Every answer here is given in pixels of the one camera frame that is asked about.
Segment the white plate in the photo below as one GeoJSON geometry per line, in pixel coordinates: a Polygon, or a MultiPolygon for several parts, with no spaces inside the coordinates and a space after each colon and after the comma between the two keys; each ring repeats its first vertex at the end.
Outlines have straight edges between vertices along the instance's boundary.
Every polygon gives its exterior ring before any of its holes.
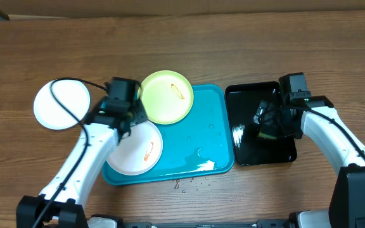
{"type": "MultiPolygon", "coordinates": [[[[34,99],[34,115],[44,127],[52,130],[64,130],[73,127],[77,121],[69,115],[52,97],[50,85],[44,85],[34,99]]],[[[79,120],[86,115],[91,102],[87,87],[76,80],[55,82],[52,90],[58,101],[71,111],[79,120]]]]}

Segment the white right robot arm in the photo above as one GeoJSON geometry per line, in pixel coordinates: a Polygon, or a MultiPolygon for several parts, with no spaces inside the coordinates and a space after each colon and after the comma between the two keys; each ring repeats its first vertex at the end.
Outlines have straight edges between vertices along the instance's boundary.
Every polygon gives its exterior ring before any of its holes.
{"type": "Polygon", "coordinates": [[[365,145],[340,119],[326,96],[313,96],[302,73],[279,78],[286,122],[295,138],[308,136],[337,175],[330,205],[325,210],[295,212],[288,227],[365,227],[365,145]]]}

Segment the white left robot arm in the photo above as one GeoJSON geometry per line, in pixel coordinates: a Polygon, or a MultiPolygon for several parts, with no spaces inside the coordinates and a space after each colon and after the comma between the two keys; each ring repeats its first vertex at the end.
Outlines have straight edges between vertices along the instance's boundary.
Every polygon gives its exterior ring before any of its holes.
{"type": "Polygon", "coordinates": [[[16,208],[17,227],[120,227],[122,219],[107,215],[86,218],[84,207],[98,174],[133,124],[148,119],[138,98],[140,82],[114,77],[102,86],[91,107],[88,81],[63,77],[47,83],[34,99],[34,115],[46,128],[64,130],[78,124],[79,139],[52,181],[38,196],[24,196],[16,208]]]}

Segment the pink plate with sauce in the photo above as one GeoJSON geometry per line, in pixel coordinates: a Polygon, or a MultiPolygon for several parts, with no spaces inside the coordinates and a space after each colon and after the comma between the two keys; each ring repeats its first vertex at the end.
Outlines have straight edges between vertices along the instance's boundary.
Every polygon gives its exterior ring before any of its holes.
{"type": "Polygon", "coordinates": [[[163,151],[163,138],[150,121],[131,127],[131,134],[124,134],[119,145],[107,158],[107,163],[123,175],[140,175],[152,169],[163,151]]]}

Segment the green yellow scrub sponge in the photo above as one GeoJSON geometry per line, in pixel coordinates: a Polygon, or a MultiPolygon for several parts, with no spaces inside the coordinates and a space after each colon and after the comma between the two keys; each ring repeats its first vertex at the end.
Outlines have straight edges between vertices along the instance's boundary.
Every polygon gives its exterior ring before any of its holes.
{"type": "Polygon", "coordinates": [[[278,134],[278,129],[273,125],[262,125],[259,128],[258,137],[264,138],[264,139],[272,139],[276,140],[278,134]]]}

